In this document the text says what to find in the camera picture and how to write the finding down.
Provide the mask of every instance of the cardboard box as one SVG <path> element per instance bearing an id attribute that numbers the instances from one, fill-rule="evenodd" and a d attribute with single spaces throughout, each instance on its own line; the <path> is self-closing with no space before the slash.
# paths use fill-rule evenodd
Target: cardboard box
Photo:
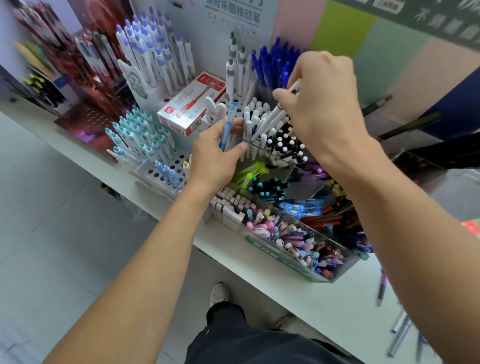
<path id="1" fill-rule="evenodd" d="M 158 118 L 172 130 L 189 136 L 206 113 L 205 97 L 209 96 L 217 103 L 224 94 L 225 82 L 202 72 L 157 113 Z"/>

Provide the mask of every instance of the dark blue panel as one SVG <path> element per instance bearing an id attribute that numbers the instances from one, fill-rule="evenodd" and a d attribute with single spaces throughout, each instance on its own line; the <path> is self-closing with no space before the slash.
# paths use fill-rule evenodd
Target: dark blue panel
<path id="1" fill-rule="evenodd" d="M 480 129 L 480 68 L 472 72 L 424 115 L 438 111 L 442 120 L 421 128 L 442 140 Z"/>

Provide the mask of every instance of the person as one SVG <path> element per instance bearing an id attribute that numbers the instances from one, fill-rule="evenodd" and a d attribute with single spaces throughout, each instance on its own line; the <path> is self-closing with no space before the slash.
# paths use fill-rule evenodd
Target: person
<path id="1" fill-rule="evenodd" d="M 479 242 L 399 171 L 368 135 L 351 59 L 305 52 L 289 86 L 299 78 L 298 95 L 278 89 L 274 97 L 290 116 L 297 137 L 352 199 L 406 312 L 446 363 L 480 363 L 480 290 L 475 288 L 480 281 Z M 232 132 L 241 133 L 241 123 L 236 119 Z M 186 187 L 45 364 L 155 363 L 196 226 L 245 151 L 244 143 L 220 150 L 224 124 L 219 121 L 194 142 Z M 164 254 L 172 249 L 176 259 Z M 211 303 L 208 325 L 189 347 L 188 364 L 353 360 L 295 334 L 250 328 L 242 310 L 228 302 L 223 284 L 215 287 Z"/>

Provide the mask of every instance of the white sneaker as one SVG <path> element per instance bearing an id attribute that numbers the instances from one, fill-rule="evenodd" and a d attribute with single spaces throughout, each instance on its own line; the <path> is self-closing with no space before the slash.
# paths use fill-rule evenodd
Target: white sneaker
<path id="1" fill-rule="evenodd" d="M 212 295 L 210 296 L 210 307 L 219 302 L 230 302 L 230 299 L 230 288 L 223 282 L 217 283 L 213 287 Z"/>

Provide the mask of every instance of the forearm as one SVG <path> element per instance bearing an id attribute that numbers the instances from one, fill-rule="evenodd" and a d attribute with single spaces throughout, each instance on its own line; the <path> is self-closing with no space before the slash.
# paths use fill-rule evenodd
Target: forearm
<path id="1" fill-rule="evenodd" d="M 154 363 L 208 199 L 180 193 L 148 239 L 44 363 Z"/>
<path id="2" fill-rule="evenodd" d="M 480 322 L 480 294 L 472 289 L 480 280 L 480 243 L 376 141 L 352 148 L 334 153 L 327 160 L 337 165 L 326 169 L 352 199 L 403 306 L 447 363 L 478 363 L 480 325 L 471 323 Z"/>

